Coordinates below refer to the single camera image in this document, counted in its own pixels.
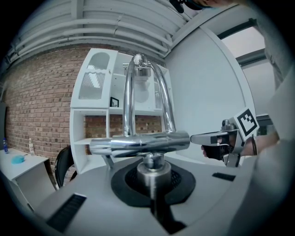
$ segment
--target blue bottle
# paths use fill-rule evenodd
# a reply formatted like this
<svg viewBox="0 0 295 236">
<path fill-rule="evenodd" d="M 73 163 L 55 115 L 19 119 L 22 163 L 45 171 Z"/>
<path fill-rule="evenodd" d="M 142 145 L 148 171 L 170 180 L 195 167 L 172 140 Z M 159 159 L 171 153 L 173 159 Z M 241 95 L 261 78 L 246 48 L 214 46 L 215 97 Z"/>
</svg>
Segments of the blue bottle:
<svg viewBox="0 0 295 236">
<path fill-rule="evenodd" d="M 3 139 L 3 147 L 4 147 L 4 152 L 7 154 L 8 152 L 8 145 L 7 145 L 7 141 L 6 138 Z"/>
</svg>

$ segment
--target white table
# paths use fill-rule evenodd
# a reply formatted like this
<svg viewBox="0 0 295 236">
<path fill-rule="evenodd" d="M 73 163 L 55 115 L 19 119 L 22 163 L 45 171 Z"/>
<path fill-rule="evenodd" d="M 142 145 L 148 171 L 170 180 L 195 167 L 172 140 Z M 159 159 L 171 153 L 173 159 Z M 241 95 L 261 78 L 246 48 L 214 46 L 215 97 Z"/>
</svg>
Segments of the white table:
<svg viewBox="0 0 295 236">
<path fill-rule="evenodd" d="M 17 155 L 25 156 L 25 161 L 12 164 L 12 158 Z M 35 209 L 51 193 L 55 192 L 44 165 L 46 160 L 48 158 L 31 156 L 13 148 L 9 149 L 8 154 L 5 154 L 4 150 L 0 151 L 0 171 L 25 207 Z"/>
</svg>

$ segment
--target black rubber strip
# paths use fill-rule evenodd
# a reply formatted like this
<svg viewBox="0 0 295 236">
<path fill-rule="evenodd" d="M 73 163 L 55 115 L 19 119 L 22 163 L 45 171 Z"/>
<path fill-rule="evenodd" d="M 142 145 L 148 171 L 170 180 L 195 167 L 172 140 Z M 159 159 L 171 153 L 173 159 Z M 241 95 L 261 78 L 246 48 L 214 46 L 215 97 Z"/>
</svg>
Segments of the black rubber strip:
<svg viewBox="0 0 295 236">
<path fill-rule="evenodd" d="M 228 174 L 219 173 L 219 172 L 212 174 L 212 176 L 219 178 L 219 179 L 228 180 L 228 181 L 234 181 L 234 179 L 236 177 L 235 175 L 228 175 Z"/>
<path fill-rule="evenodd" d="M 47 224 L 63 233 L 85 200 L 86 197 L 73 194 L 47 221 Z"/>
</svg>

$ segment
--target human arm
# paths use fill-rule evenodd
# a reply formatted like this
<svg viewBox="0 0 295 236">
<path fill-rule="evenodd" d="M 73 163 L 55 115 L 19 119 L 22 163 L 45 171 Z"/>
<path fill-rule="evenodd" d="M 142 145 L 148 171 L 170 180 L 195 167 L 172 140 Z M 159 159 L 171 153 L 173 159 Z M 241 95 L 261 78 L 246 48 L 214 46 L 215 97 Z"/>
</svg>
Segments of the human arm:
<svg viewBox="0 0 295 236">
<path fill-rule="evenodd" d="M 210 6 L 210 7 L 222 7 L 227 6 L 232 3 L 248 5 L 248 0 L 193 0 L 196 4 L 200 6 Z"/>
<path fill-rule="evenodd" d="M 235 145 L 234 140 L 235 140 L 234 137 L 230 138 L 230 144 L 232 146 Z M 258 154 L 261 153 L 261 151 L 264 150 L 265 148 L 275 145 L 278 141 L 279 141 L 279 137 L 277 132 L 271 133 L 269 135 L 255 137 L 255 143 L 256 143 Z M 207 154 L 203 146 L 201 147 L 201 150 L 203 151 L 203 155 L 207 157 Z M 241 152 L 241 156 L 253 156 L 253 155 L 254 155 L 253 145 L 252 145 L 251 138 L 249 138 L 247 139 L 245 143 L 244 149 Z"/>
</svg>

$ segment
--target picture frame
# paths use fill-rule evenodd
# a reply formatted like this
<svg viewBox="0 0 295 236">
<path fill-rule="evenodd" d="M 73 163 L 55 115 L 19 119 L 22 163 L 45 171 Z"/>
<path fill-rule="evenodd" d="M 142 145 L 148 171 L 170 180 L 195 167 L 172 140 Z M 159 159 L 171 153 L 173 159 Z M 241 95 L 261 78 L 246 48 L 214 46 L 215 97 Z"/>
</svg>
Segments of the picture frame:
<svg viewBox="0 0 295 236">
<path fill-rule="evenodd" d="M 111 97 L 110 107 L 119 107 L 119 100 Z"/>
</svg>

